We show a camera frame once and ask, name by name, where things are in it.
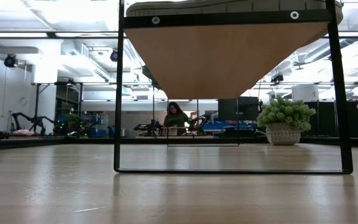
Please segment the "long dark hair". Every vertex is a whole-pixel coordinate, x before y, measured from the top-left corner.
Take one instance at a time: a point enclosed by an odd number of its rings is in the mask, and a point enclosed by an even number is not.
[[[169,115],[172,114],[171,110],[169,109],[169,108],[171,108],[171,106],[174,106],[174,107],[177,109],[177,114],[178,114],[178,113],[183,113],[183,111],[180,109],[180,107],[179,107],[179,105],[178,105],[177,103],[175,103],[175,102],[170,102],[170,103],[168,104],[168,108],[167,108],[167,112],[168,112]]]

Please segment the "green shirt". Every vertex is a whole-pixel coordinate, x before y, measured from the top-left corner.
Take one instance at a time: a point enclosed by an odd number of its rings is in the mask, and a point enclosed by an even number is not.
[[[189,120],[189,117],[185,113],[168,114],[164,119],[165,127],[185,127],[185,122]]]

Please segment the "wooden floor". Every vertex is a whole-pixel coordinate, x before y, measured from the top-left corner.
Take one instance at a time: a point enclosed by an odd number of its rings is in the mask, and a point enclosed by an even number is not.
[[[339,148],[122,147],[126,168],[340,169]],[[112,171],[113,147],[0,151],[0,223],[358,224],[352,175],[134,175]]]

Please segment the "woman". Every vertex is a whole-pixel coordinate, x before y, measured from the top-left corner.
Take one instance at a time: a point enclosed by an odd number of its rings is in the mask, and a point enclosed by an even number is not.
[[[170,102],[167,113],[164,119],[164,127],[179,127],[177,129],[178,135],[186,133],[185,122],[188,122],[189,117],[180,109],[179,105],[175,102]]]

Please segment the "white flower pot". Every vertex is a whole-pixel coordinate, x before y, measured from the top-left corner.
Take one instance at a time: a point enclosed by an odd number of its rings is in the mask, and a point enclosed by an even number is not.
[[[266,125],[267,140],[273,145],[292,146],[301,140],[301,131],[287,123]]]

